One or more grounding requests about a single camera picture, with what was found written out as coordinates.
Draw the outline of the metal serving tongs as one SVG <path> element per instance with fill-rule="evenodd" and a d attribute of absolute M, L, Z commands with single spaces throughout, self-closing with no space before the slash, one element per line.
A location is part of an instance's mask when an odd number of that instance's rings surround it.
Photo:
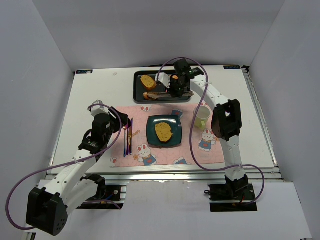
<path fill-rule="evenodd" d="M 157 99 L 160 99 L 160 98 L 182 98 L 182 97 L 191 97 L 194 95 L 194 92 L 193 91 L 188 91 L 188 92 L 184 92 L 181 96 L 172 96 L 171 94 L 169 94 L 168 92 L 153 92 L 153 93 L 157 93 L 158 95 L 158 98 Z"/>

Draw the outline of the sesame bun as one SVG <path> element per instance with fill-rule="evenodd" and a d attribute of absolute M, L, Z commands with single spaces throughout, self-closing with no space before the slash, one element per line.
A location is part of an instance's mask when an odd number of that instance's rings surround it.
<path fill-rule="evenodd" d="M 158 98 L 157 92 L 144 92 L 143 98 L 147 101 L 154 101 Z"/>

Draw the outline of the toast slice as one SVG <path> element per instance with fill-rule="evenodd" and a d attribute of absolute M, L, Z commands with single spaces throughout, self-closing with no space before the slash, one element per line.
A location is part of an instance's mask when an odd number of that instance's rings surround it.
<path fill-rule="evenodd" d="M 162 143 L 167 143 L 173 136 L 172 129 L 166 122 L 157 123 L 154 129 L 158 139 Z"/>

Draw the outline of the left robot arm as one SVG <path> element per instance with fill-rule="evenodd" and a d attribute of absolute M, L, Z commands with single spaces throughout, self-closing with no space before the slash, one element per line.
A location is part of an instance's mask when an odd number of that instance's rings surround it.
<path fill-rule="evenodd" d="M 102 157 L 112 135 L 129 124 L 128 115 L 115 108 L 92 110 L 91 114 L 91 129 L 84 134 L 71 165 L 28 195 L 26 223 L 52 236 L 63 230 L 68 216 L 85 201 L 97 203 L 105 198 L 106 180 L 87 171 Z"/>

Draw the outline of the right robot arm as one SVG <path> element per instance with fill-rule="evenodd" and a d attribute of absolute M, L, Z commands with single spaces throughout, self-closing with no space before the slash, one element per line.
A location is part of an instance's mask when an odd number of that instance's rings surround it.
<path fill-rule="evenodd" d="M 203 66 L 191 68 L 187 58 L 176 57 L 173 67 L 178 79 L 171 79 L 168 92 L 173 97 L 181 97 L 182 91 L 192 90 L 202 102 L 212 110 L 211 130 L 219 139 L 225 162 L 226 184 L 214 193 L 222 199 L 235 200 L 241 190 L 248 185 L 248 177 L 242 167 L 239 138 L 242 127 L 241 105 L 237 99 L 230 100 L 222 95 L 210 82 Z"/>

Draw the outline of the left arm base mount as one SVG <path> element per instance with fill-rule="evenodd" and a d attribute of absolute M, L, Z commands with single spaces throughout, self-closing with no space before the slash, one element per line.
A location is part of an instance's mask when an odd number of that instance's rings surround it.
<path fill-rule="evenodd" d="M 98 189 L 98 194 L 85 201 L 78 210 L 121 210 L 126 199 L 127 186 L 106 184 Z"/>

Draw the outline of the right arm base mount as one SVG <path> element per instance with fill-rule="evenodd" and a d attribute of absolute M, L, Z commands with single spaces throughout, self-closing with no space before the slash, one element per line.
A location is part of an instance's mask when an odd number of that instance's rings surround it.
<path fill-rule="evenodd" d="M 212 213 L 257 212 L 257 204 L 249 202 L 256 198 L 252 184 L 235 194 L 227 188 L 226 184 L 211 184 L 204 194 L 209 198 Z"/>

